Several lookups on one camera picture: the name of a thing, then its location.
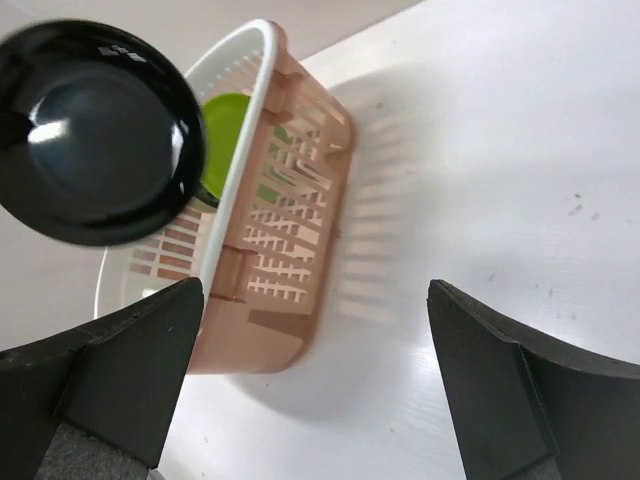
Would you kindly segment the black plate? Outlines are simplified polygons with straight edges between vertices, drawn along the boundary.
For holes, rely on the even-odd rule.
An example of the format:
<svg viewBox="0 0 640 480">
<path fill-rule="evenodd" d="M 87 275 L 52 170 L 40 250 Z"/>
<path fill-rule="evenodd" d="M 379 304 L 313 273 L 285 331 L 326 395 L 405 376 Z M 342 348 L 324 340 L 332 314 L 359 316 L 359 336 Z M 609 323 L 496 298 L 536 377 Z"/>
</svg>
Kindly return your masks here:
<svg viewBox="0 0 640 480">
<path fill-rule="evenodd" d="M 1 149 L 1 204 L 81 246 L 158 232 L 194 196 L 206 160 L 200 106 L 181 72 L 111 25 L 55 19 L 1 41 L 1 112 L 30 119 Z"/>
</svg>

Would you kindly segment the lime green plate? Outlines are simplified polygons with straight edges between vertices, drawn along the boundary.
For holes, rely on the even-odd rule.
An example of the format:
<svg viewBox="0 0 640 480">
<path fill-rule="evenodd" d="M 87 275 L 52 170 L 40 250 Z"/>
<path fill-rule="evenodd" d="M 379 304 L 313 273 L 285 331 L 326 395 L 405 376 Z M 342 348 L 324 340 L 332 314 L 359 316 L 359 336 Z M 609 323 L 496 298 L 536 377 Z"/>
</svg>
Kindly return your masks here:
<svg viewBox="0 0 640 480">
<path fill-rule="evenodd" d="M 207 144 L 201 185 L 216 199 L 223 193 L 250 100 L 251 97 L 243 93 L 226 93 L 201 108 Z"/>
</svg>

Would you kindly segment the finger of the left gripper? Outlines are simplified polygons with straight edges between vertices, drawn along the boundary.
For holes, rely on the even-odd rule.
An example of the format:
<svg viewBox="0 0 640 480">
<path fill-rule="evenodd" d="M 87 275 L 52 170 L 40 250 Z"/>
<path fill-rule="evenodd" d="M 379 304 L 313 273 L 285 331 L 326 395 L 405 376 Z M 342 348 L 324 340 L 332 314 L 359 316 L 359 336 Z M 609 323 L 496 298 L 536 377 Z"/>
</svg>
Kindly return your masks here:
<svg viewBox="0 0 640 480">
<path fill-rule="evenodd" d="M 0 148 L 6 149 L 24 144 L 30 133 L 30 119 L 22 113 L 0 113 Z"/>
</svg>

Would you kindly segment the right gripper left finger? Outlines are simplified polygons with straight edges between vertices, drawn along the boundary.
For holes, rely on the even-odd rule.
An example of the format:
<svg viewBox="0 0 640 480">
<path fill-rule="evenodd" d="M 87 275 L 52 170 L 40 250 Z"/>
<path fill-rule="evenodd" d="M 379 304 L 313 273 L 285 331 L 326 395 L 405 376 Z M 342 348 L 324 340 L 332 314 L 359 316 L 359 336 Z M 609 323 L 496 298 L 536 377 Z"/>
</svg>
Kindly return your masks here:
<svg viewBox="0 0 640 480">
<path fill-rule="evenodd" d="M 159 465 L 204 310 L 191 277 L 1 353 L 4 479 L 146 479 Z"/>
</svg>

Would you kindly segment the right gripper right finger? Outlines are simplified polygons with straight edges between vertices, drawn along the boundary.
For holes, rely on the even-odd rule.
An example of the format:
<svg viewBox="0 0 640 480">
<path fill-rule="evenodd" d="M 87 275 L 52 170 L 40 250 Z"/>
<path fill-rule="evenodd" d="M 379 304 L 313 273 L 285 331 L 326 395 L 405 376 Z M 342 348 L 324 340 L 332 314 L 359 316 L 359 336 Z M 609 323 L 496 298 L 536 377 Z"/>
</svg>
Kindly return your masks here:
<svg viewBox="0 0 640 480">
<path fill-rule="evenodd" d="M 452 284 L 428 315 L 469 479 L 636 479 L 639 367 L 513 320 Z"/>
</svg>

